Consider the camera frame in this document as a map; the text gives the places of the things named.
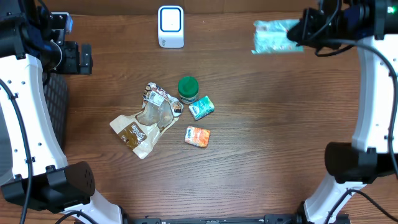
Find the large teal wipes pack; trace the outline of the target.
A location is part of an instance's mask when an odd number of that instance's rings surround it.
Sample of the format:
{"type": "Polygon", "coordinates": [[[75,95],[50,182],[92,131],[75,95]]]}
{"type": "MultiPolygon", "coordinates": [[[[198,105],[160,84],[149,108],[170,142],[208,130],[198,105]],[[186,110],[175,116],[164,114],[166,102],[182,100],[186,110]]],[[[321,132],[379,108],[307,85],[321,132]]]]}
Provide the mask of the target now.
{"type": "Polygon", "coordinates": [[[303,52],[302,46],[287,38],[288,31],[299,23],[298,19],[255,21],[254,50],[252,54],[281,54],[303,52]]]}

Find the green lidded jar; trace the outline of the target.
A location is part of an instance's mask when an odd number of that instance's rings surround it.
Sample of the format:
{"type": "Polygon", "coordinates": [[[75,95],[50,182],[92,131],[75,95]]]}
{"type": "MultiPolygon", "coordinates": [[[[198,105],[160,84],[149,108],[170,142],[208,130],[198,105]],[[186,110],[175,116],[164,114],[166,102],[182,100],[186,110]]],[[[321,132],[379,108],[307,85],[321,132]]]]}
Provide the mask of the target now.
{"type": "Polygon", "coordinates": [[[183,103],[189,105],[197,100],[199,86],[194,77],[186,76],[178,83],[178,93],[183,103]]]}

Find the brown white snack bag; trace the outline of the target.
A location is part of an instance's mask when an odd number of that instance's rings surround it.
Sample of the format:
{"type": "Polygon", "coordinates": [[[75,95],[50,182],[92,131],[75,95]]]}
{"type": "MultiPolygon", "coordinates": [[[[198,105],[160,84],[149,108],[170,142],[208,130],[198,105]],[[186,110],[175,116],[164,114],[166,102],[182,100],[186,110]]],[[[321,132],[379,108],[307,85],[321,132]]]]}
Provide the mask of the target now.
{"type": "Polygon", "coordinates": [[[150,154],[183,111],[183,104],[176,97],[153,82],[147,84],[142,97],[140,112],[120,115],[109,124],[140,159],[150,154]]]}

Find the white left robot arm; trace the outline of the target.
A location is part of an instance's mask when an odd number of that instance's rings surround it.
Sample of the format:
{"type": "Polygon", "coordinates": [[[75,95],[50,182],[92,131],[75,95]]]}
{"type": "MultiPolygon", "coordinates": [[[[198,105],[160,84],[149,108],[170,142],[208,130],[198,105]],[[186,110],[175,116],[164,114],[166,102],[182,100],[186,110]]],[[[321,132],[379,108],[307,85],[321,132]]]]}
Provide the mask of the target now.
{"type": "Polygon", "coordinates": [[[1,2],[1,113],[12,156],[11,178],[1,182],[4,199],[28,210],[75,217],[82,223],[127,223],[122,208],[95,187],[86,162],[69,164],[53,123],[66,90],[45,97],[51,74],[89,75],[91,45],[65,40],[73,21],[50,12],[42,1],[1,2]]]}

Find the orange tissue pack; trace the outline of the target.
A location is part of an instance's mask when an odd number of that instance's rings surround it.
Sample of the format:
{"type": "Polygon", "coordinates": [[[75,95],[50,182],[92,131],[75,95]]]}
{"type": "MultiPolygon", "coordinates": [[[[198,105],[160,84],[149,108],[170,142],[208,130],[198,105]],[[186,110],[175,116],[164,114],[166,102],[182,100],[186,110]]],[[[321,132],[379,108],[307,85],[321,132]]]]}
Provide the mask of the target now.
{"type": "Polygon", "coordinates": [[[207,147],[210,134],[210,130],[188,126],[185,134],[185,142],[196,147],[207,147]]]}

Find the teal tissue pack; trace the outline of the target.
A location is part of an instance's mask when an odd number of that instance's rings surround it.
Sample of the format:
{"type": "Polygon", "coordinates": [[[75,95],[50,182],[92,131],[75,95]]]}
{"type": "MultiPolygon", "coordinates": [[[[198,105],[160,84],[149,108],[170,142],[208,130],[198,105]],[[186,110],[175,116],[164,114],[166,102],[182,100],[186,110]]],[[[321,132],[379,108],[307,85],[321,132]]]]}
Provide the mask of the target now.
{"type": "Polygon", "coordinates": [[[204,96],[200,100],[192,103],[189,106],[189,110],[193,118],[197,121],[214,112],[215,106],[208,96],[204,96]]]}

